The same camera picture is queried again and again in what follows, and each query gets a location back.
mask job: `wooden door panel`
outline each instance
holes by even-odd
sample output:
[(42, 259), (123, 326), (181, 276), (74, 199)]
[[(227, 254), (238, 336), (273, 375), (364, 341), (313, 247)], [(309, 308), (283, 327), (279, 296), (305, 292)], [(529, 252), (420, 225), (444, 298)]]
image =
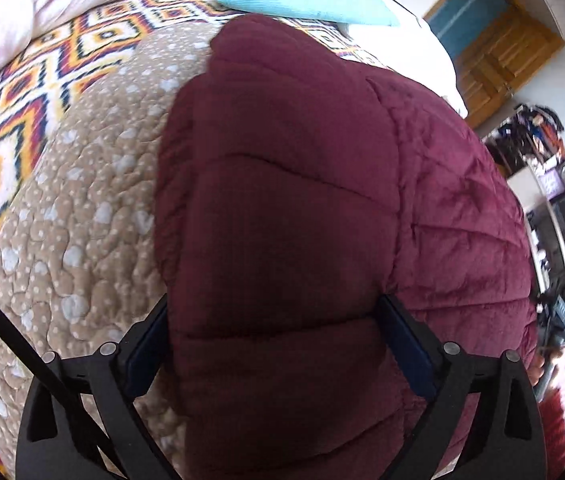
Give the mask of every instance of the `wooden door panel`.
[(454, 60), (467, 123), (482, 124), (564, 45), (523, 10), (503, 12)]

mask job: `hand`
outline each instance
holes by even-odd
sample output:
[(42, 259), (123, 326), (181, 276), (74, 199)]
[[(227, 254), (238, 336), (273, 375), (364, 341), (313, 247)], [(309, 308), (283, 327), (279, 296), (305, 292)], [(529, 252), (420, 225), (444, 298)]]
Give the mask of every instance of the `hand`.
[[(538, 383), (544, 371), (542, 367), (545, 364), (545, 358), (540, 354), (542, 350), (542, 348), (538, 348), (536, 350), (536, 354), (533, 356), (531, 364), (527, 369), (527, 375), (529, 376), (531, 386), (535, 386)], [(563, 352), (560, 349), (551, 348), (547, 350), (549, 350), (549, 359), (551, 362), (555, 363), (555, 369), (553, 370), (553, 375), (551, 377), (549, 387), (547, 388), (547, 391), (549, 392), (557, 387), (558, 373), (565, 366), (565, 359), (563, 358)]]
[(542, 377), (542, 367), (545, 364), (545, 358), (540, 355), (539, 351), (536, 350), (536, 354), (533, 356), (531, 360), (531, 364), (527, 369), (527, 375), (529, 376), (529, 381), (531, 382), (531, 386), (535, 386), (537, 382)]

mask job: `pink fabric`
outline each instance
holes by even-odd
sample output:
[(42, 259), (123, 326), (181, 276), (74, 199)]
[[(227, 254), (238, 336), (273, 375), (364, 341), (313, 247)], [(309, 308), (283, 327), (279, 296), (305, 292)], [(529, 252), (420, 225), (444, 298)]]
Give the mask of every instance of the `pink fabric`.
[(420, 84), (264, 16), (211, 48), (176, 97), (156, 186), (187, 478), (377, 480), (424, 408), (377, 298), (396, 293), (442, 341), (528, 362), (520, 205)]
[(556, 480), (565, 470), (565, 409), (560, 388), (549, 392), (539, 408), (547, 446), (547, 480)]

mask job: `screw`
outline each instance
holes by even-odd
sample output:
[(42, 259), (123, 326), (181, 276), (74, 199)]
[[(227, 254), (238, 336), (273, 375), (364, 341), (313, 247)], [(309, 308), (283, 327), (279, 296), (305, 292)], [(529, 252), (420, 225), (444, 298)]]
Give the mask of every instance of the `screw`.
[(102, 355), (111, 355), (116, 351), (116, 344), (112, 342), (105, 343), (100, 347), (100, 353)]
[(42, 354), (42, 360), (46, 364), (51, 363), (55, 358), (56, 358), (56, 352), (49, 351)]
[(442, 349), (449, 355), (458, 355), (460, 353), (460, 346), (453, 341), (447, 341), (442, 345)]
[(517, 363), (518, 361), (520, 361), (520, 355), (518, 355), (515, 350), (507, 350), (504, 353), (504, 356), (512, 363)]

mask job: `geometric patterned blanket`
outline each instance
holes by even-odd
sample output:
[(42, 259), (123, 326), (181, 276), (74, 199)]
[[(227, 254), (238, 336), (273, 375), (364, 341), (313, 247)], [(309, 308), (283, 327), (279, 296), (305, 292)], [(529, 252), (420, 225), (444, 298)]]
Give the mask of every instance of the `geometric patterned blanket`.
[[(240, 14), (216, 0), (120, 0), (33, 40), (0, 71), (0, 227), (67, 109), (91, 84), (130, 59), (142, 38), (174, 23), (225, 23)], [(333, 25), (282, 21), (341, 57), (382, 66)]]

